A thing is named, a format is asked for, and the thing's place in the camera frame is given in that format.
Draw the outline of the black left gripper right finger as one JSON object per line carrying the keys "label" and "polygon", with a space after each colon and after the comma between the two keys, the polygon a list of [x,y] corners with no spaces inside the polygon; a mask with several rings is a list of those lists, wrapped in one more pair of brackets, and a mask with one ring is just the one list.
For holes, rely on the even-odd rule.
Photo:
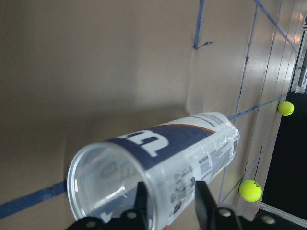
{"label": "black left gripper right finger", "polygon": [[202,230],[253,230],[254,223],[228,207],[218,207],[206,182],[195,183],[195,212]]}

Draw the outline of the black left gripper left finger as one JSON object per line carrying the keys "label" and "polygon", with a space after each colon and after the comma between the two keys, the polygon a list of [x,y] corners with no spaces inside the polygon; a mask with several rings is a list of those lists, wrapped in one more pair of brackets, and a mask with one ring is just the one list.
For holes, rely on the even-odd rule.
{"label": "black left gripper left finger", "polygon": [[147,218],[148,191],[144,182],[138,182],[134,207],[128,209],[118,218],[112,218],[104,223],[99,218],[84,217],[70,225],[68,230],[147,230],[149,221]]}

